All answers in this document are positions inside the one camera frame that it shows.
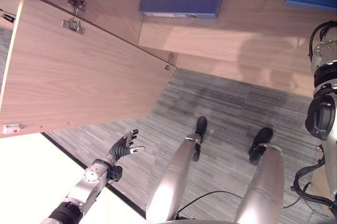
wooden shelf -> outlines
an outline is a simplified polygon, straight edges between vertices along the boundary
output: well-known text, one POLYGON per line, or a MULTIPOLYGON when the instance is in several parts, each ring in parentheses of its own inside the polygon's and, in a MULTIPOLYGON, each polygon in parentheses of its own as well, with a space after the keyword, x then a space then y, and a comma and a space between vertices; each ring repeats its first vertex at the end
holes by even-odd
POLYGON ((285 0, 223 0, 216 20, 145 17, 139 45, 311 76, 313 29, 334 12, 285 0))

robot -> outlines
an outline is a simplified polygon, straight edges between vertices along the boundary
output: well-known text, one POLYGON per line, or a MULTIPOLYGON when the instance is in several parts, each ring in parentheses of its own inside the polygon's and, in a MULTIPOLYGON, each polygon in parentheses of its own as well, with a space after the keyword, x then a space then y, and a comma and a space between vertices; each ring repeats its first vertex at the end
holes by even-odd
MULTIPOLYGON (((323 157, 313 166, 300 169, 291 189, 301 198, 328 206, 337 218, 337 22, 319 25, 309 42, 309 58, 315 90, 305 126, 311 135, 321 140, 323 157), (313 49, 313 40, 320 32, 320 43, 313 49), (325 165, 331 198, 307 194, 299 179, 325 165)), ((262 129, 249 150, 250 162, 257 165, 255 175, 235 213, 233 222, 195 220, 179 217, 190 163, 199 159, 207 119, 200 117, 195 133, 183 140, 158 180, 146 206, 148 223, 167 224, 273 224, 278 223, 283 203, 284 168, 282 151, 270 144, 272 132, 262 129)), ((102 159, 94 160, 79 183, 42 224, 78 224, 109 180, 119 181, 122 167, 116 162, 124 156, 143 151, 144 146, 131 147, 138 130, 132 130, 118 140, 102 159)))

black cable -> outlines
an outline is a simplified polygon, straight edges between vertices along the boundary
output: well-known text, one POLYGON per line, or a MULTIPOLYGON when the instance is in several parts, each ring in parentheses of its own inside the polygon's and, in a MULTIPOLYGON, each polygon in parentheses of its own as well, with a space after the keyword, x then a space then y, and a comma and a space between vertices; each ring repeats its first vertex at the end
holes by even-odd
POLYGON ((188 203, 187 205, 185 205, 183 208, 181 208, 180 210, 178 210, 178 213, 180 213, 182 210, 184 210, 184 209, 185 209, 186 207, 188 207, 189 205, 195 203, 197 200, 199 200, 199 199, 201 199, 201 198, 203 198, 203 197, 205 197, 205 196, 207 196, 207 195, 214 194, 214 193, 216 193, 216 192, 223 192, 223 193, 225 193, 225 194, 230 194, 230 195, 233 195, 233 196, 238 197, 239 199, 242 199, 242 197, 240 197, 239 195, 236 195, 236 194, 234 194, 234 193, 232 193, 232 192, 230 192, 230 191, 211 191, 211 192, 209 192, 209 193, 207 193, 207 194, 204 194, 204 195, 201 195, 200 197, 198 197, 198 198, 196 198, 195 200, 191 201, 190 203, 188 203))
MULTIPOLYGON (((311 184, 311 182, 307 183, 304 187, 303 187, 303 191, 306 191, 308 186, 311 184)), ((286 207, 283 207, 283 209, 286 209, 286 208, 289 208, 289 207, 292 207, 294 206, 297 202, 299 202, 301 199, 301 197, 298 197, 298 199, 293 203, 293 204, 290 204, 289 206, 286 206, 286 207)))
POLYGON ((323 166, 325 164, 325 156, 323 152, 323 157, 318 160, 318 163, 313 166, 307 166, 302 169, 300 169, 298 172, 296 172, 295 179, 293 186, 291 187, 292 191, 295 191, 297 195, 299 195, 301 198, 307 201, 315 202, 315 203, 320 203, 323 205, 328 206, 329 210, 332 212, 332 214, 337 217, 337 200, 332 201, 330 199, 316 196, 316 195, 311 195, 307 194, 305 191, 303 191, 299 185, 299 179, 303 177, 304 175, 316 170, 317 168, 323 166))
MULTIPOLYGON (((311 182, 308 182, 307 184, 305 184, 305 186, 303 187, 303 191, 304 191, 304 192, 307 190, 307 188, 308 188, 308 186, 309 186, 310 184, 311 184, 311 182)), ((195 203, 196 201, 198 201, 199 199, 201 199, 201 198, 203 198, 203 197, 205 197, 205 196, 207 196, 207 195, 214 194, 214 193, 217 193, 217 192, 222 192, 222 193, 225 193, 225 194, 230 194, 230 195, 233 195, 233 196, 236 196, 236 197, 242 199, 241 196, 239 196, 239 195, 237 195, 237 194, 234 194, 234 193, 232 193, 232 192, 230 192, 230 191, 211 191, 211 192, 208 192, 208 193, 206 193, 206 194, 204 194, 204 195, 201 195, 200 197, 194 199, 193 201, 191 201, 190 203, 188 203, 187 205, 185 205, 183 208, 181 208, 180 210, 178 210, 178 212, 177 212, 177 213, 178 213, 178 216, 179 216, 179 213, 180 213, 182 210, 184 210, 186 207, 190 206, 191 204, 195 203)), ((286 207, 283 207, 283 210, 284 210, 284 209, 287 209, 287 208, 290 208, 290 207, 292 207, 292 206, 294 206, 296 203, 298 203, 298 202, 300 201, 300 199, 301 199, 301 197, 298 197, 298 199, 297 199, 294 203, 292 203, 292 204, 290 204, 290 205, 288 205, 288 206, 286 206, 286 207)), ((322 215, 322 216, 324 216, 324 217, 329 217, 329 216, 327 216, 327 215, 325 215, 325 214, 323 214, 323 213, 321 213, 321 212, 318 212, 317 210, 313 209, 313 208, 308 204, 308 202, 307 202, 306 200, 304 200, 304 201, 305 201, 306 205, 307 205, 312 211, 314 211, 314 212, 316 212, 317 214, 322 215)))

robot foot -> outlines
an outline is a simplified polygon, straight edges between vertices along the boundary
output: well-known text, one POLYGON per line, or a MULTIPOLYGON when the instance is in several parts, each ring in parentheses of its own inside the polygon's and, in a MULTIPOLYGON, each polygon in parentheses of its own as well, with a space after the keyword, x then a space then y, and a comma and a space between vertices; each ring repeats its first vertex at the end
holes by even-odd
MULTIPOLYGON (((199 134, 200 137, 200 144, 202 143, 202 140, 204 138, 205 132, 207 128, 207 119, 206 117, 199 117, 198 121, 196 122, 195 126, 195 133, 199 134)), ((195 149, 194 149, 194 155, 193 155, 193 161, 198 162, 199 161, 199 156, 200 156, 200 151, 201 151, 201 146, 200 144, 195 144, 195 149)))
POLYGON ((201 136, 200 144, 202 144, 202 140, 204 138, 205 132, 207 128, 207 119, 206 117, 199 117, 196 122, 195 132, 201 136))
POLYGON ((249 162, 253 165, 258 165, 260 158, 265 152, 266 148, 264 146, 259 146, 259 144, 268 144, 273 137, 273 130, 271 128, 263 128, 255 136, 253 145, 248 151, 249 162))

metal bracket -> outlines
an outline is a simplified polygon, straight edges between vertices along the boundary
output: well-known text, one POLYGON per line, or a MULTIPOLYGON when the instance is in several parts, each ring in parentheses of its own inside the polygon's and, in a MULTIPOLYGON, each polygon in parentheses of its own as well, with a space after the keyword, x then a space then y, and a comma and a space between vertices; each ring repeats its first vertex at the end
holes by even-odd
POLYGON ((84 14, 86 3, 84 0, 68 0, 68 5, 74 7, 74 17, 69 20, 63 20, 61 26, 83 35, 84 28, 81 27, 80 17, 84 14))
POLYGON ((81 17, 85 11, 85 0, 68 0, 68 5, 74 7, 74 16, 81 17))
POLYGON ((172 65, 173 63, 173 57, 174 57, 174 54, 171 52, 169 53, 169 61, 168 61, 168 64, 164 66, 164 69, 165 70, 170 70, 170 66, 172 65))
POLYGON ((61 23, 61 26, 67 29, 70 29, 72 31, 75 31, 76 33, 79 33, 80 35, 84 34, 84 28, 81 27, 80 19, 78 18, 70 18, 69 20, 63 20, 61 23))

